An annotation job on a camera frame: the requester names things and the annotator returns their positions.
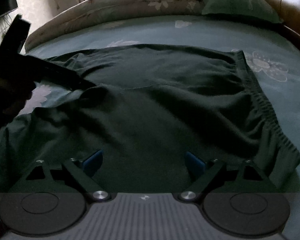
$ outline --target elastic hem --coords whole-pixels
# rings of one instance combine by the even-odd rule
[[[251,94],[253,98],[253,105],[259,109],[265,119],[265,123],[272,129],[278,138],[278,144],[280,147],[284,147],[286,150],[293,154],[300,156],[298,149],[290,141],[290,139],[283,133],[277,116],[274,112],[272,104],[261,89],[259,82],[248,66],[243,51],[236,53],[237,55],[237,67],[238,73],[244,83],[246,90]]]

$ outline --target circular base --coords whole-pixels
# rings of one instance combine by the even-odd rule
[[[40,236],[62,231],[77,222],[85,212],[82,194],[7,193],[0,201],[0,219],[12,231]]]
[[[209,193],[203,210],[221,229],[239,237],[278,232],[290,215],[287,199],[279,193]]]

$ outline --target green pillowcase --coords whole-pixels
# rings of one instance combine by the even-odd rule
[[[265,0],[203,0],[202,15],[221,14],[242,17],[246,20],[260,19],[274,24],[282,23],[277,12]]]

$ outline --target white flower print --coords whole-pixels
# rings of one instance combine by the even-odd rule
[[[109,48],[109,47],[118,47],[118,46],[128,46],[128,45],[134,45],[134,44],[139,44],[139,43],[140,43],[139,41],[123,41],[123,40],[113,41],[110,44],[108,44],[106,46],[106,48]]]
[[[159,11],[161,8],[161,5],[163,5],[165,8],[168,8],[168,6],[169,6],[168,2],[172,2],[172,0],[161,1],[161,2],[154,1],[154,2],[150,2],[148,4],[148,6],[154,6],[156,8],[156,10]]]
[[[194,10],[194,7],[195,7],[196,3],[194,1],[190,1],[188,2],[188,5],[187,5],[187,9],[192,12]]]
[[[191,25],[192,23],[191,22],[184,22],[184,21],[181,21],[181,20],[177,20],[174,24],[174,26],[176,28],[182,28],[182,27],[187,27],[189,25]]]
[[[51,87],[48,85],[36,87],[32,91],[31,99],[27,101],[26,106],[20,111],[19,115],[32,113],[36,107],[41,107],[41,103],[47,101],[46,96],[50,93]]]
[[[124,24],[126,21],[115,21],[115,22],[109,22],[109,23],[106,23],[106,24],[102,24],[100,26],[100,29],[101,30],[104,30],[104,29],[110,29],[110,28],[114,28],[114,27],[117,27],[117,26],[120,26],[122,24]]]
[[[285,64],[272,61],[259,51],[254,51],[252,55],[244,52],[244,56],[247,65],[253,72],[260,72],[262,70],[268,77],[276,81],[286,82],[288,80],[286,76],[288,69]]]

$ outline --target blue gripper pad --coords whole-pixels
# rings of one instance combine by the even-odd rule
[[[206,170],[206,164],[194,156],[191,152],[186,152],[185,154],[185,164],[188,171],[197,179]]]
[[[100,150],[82,163],[82,170],[92,177],[100,169],[103,162],[103,151]]]

